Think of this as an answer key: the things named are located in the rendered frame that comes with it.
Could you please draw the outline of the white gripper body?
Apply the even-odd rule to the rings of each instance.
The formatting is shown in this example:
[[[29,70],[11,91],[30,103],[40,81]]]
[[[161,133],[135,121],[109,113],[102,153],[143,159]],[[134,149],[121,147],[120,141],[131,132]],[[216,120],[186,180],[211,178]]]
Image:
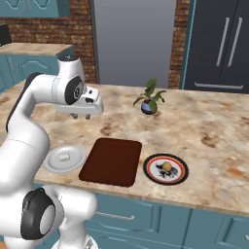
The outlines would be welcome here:
[[[98,97],[94,103],[86,103],[86,100],[81,97],[72,105],[55,104],[54,108],[59,113],[84,115],[101,115],[104,111],[103,101],[101,100],[101,97]]]

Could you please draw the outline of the dark brown tray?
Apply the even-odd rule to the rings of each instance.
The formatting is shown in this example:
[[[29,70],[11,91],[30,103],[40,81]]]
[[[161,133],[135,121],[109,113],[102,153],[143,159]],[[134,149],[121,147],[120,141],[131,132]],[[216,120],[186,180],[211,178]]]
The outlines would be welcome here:
[[[81,181],[131,187],[135,182],[142,144],[138,141],[98,138],[79,174]]]

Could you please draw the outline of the plain white plate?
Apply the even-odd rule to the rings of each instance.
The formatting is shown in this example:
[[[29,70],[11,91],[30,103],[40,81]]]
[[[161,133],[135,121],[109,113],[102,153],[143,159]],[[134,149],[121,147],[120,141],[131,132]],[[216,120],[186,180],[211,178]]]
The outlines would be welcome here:
[[[68,154],[70,160],[60,161],[59,156]],[[67,173],[85,163],[86,152],[79,146],[66,145],[50,150],[44,160],[44,166],[53,173]]]

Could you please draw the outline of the green plant in blue pot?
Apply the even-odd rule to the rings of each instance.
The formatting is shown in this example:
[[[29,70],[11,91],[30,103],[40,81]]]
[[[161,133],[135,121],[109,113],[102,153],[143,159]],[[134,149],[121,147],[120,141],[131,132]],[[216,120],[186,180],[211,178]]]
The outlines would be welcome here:
[[[153,95],[154,90],[157,86],[157,79],[151,78],[146,85],[145,91],[141,93],[133,102],[133,104],[141,101],[141,111],[146,115],[154,115],[158,111],[157,102],[161,100],[162,103],[165,102],[164,98],[161,96],[165,93],[165,90],[158,91]]]

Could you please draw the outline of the teal base cupboards run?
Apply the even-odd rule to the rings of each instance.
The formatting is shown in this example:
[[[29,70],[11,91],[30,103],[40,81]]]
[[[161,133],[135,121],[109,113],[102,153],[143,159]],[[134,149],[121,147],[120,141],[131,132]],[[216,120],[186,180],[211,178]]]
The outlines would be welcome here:
[[[57,58],[73,53],[73,46],[64,44],[12,43],[0,47],[0,93],[34,72],[57,75]]]

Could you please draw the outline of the black rimmed patterned plate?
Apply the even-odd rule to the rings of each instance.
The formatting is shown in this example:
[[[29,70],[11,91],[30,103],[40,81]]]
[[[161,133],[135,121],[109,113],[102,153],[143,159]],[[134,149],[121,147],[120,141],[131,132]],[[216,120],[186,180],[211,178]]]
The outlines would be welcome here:
[[[172,168],[164,171],[162,164],[168,161]],[[180,158],[166,153],[159,153],[149,156],[143,163],[145,175],[155,183],[166,186],[173,186],[183,183],[189,176],[187,164]]]

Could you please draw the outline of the black microwave oven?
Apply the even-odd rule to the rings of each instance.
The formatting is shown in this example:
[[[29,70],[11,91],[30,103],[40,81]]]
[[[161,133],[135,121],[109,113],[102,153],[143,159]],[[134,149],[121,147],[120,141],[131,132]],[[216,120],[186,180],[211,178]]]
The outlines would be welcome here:
[[[0,23],[0,47],[12,43],[11,33],[7,23]]]

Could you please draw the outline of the teal lower drawer front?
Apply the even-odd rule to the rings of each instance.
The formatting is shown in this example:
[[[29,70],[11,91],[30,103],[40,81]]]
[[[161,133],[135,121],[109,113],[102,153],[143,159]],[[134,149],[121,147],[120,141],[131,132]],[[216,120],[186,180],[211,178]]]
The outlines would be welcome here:
[[[89,229],[99,249],[182,249],[179,246]]]

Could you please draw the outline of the dark grey fridge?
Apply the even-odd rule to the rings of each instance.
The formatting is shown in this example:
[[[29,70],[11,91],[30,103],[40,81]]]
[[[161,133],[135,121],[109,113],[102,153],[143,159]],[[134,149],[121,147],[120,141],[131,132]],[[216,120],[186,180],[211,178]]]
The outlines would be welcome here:
[[[249,0],[191,0],[180,88],[249,93]]]

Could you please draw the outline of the teal cupboard front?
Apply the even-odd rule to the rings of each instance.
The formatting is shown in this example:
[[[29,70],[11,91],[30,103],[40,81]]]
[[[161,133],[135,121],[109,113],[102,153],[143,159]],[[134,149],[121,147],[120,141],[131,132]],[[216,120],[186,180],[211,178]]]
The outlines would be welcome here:
[[[249,218],[194,210],[184,249],[249,249]]]

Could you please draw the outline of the teal wall cupboards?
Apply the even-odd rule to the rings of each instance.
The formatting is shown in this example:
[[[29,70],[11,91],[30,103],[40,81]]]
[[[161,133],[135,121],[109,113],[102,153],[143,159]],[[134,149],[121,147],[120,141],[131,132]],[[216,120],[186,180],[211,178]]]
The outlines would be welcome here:
[[[68,0],[0,0],[0,18],[62,18],[69,15]]]

